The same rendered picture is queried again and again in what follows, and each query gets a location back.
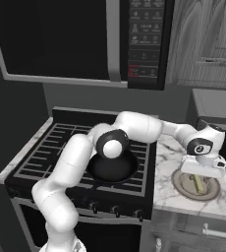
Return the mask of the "round brown plate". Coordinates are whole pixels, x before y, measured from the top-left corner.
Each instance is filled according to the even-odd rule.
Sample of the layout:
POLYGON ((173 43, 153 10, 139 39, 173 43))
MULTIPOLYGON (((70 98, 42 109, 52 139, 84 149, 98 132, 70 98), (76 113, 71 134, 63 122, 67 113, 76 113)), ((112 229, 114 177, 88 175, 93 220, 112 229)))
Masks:
POLYGON ((185 198, 198 202, 209 202, 217 198, 220 194, 220 183, 216 178, 200 176, 204 193, 199 194, 195 183, 190 179, 190 174, 184 173, 181 169, 176 169, 171 175, 171 182, 175 190, 185 198))

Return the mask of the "black microwave oven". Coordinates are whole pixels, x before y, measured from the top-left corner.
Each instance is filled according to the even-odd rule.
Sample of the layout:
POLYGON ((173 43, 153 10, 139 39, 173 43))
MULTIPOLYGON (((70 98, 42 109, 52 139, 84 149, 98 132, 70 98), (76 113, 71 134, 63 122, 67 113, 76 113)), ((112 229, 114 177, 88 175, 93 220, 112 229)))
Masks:
POLYGON ((0 0, 13 81, 162 91, 175 0, 0 0))

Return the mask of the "grey and black toaster oven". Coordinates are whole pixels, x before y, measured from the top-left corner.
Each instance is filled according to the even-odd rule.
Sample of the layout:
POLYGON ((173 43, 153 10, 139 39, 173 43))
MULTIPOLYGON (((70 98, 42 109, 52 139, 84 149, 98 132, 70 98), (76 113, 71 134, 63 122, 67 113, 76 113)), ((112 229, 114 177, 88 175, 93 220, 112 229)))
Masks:
POLYGON ((186 122, 200 130, 214 124, 225 131, 225 140, 219 152, 226 159, 226 91, 193 89, 186 122))

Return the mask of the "black frying pan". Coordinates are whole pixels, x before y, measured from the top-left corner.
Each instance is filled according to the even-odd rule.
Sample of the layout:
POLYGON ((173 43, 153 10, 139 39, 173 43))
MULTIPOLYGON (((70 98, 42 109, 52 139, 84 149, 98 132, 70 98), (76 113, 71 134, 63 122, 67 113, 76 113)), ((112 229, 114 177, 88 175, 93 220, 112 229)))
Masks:
POLYGON ((125 150, 116 158, 94 155, 90 159, 86 171, 97 182, 116 184, 132 178, 137 173, 139 166, 138 158, 130 150, 125 150))

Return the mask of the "yellow butter stick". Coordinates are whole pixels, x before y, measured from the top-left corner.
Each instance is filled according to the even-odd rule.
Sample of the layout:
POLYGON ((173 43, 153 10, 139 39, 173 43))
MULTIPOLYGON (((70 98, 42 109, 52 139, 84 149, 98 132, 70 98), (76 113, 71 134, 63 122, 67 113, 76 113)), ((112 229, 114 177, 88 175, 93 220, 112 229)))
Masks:
POLYGON ((195 174, 191 174, 190 179, 194 181, 197 192, 199 194, 203 194, 204 188, 203 188, 203 185, 202 185, 202 182, 201 182, 199 176, 195 175, 195 174))

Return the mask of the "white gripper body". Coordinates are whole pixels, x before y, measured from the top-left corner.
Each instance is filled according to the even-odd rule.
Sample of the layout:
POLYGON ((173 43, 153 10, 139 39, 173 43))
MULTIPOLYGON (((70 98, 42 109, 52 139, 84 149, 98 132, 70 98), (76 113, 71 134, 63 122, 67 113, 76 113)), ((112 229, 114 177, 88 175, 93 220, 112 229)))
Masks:
POLYGON ((221 156, 183 156, 180 169, 184 173, 220 179, 226 173, 226 160, 221 156))

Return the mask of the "grey drawer front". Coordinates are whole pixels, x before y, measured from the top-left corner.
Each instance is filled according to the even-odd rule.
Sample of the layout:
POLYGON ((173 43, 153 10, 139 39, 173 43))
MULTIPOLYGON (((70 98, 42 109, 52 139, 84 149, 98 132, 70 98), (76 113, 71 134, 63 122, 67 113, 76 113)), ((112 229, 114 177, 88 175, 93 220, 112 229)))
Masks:
POLYGON ((226 238, 202 231, 226 233, 226 220, 155 210, 151 233, 161 240, 161 252, 226 252, 226 238))

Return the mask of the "black stove with grates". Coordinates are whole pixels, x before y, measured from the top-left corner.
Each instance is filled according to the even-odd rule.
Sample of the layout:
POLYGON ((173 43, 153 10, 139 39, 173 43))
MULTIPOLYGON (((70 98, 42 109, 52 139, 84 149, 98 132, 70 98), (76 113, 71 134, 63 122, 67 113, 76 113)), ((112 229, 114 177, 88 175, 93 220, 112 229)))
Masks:
MULTIPOLYGON (((34 203, 32 186, 51 174, 71 136, 85 134, 98 123, 111 124, 116 116, 112 111, 55 107, 52 116, 0 173, 0 184, 6 186, 10 199, 17 197, 34 203)), ((69 188, 66 194, 76 208, 90 210, 89 204, 96 202, 98 212, 113 214, 112 207, 119 206, 121 216, 130 218, 135 218, 135 210, 143 210, 139 252, 152 252, 150 226, 156 145, 132 141, 130 151, 140 165, 132 178, 124 183, 94 188, 95 181, 85 173, 77 187, 69 188)))

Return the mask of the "grey wooden cupboard door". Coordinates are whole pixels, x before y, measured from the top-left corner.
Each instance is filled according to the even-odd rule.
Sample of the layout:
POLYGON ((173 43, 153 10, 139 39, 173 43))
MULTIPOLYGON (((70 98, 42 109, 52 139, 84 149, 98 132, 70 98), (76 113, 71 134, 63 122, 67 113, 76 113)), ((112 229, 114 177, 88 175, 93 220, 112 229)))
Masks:
POLYGON ((166 84, 226 90, 226 0, 176 0, 166 84))

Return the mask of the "black oven door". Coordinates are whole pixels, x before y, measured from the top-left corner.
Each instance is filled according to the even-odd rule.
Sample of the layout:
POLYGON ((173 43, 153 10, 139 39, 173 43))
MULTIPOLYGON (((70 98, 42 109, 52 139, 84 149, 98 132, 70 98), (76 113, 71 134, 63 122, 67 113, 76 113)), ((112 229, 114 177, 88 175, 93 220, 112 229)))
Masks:
MULTIPOLYGON (((43 215, 39 210, 25 205, 16 204, 13 207, 30 252, 39 252, 48 240, 43 215)), ((87 252, 139 252, 140 250, 141 225, 79 221, 75 233, 85 245, 87 252)))

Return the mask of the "black microwave door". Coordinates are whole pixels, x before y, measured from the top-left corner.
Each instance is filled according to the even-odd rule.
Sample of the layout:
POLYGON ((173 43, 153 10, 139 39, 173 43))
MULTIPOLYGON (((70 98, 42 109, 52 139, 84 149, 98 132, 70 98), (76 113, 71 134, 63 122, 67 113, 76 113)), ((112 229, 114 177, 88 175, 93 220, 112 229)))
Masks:
POLYGON ((0 0, 0 68, 9 81, 125 88, 129 0, 120 0, 120 82, 108 73, 106 0, 0 0))

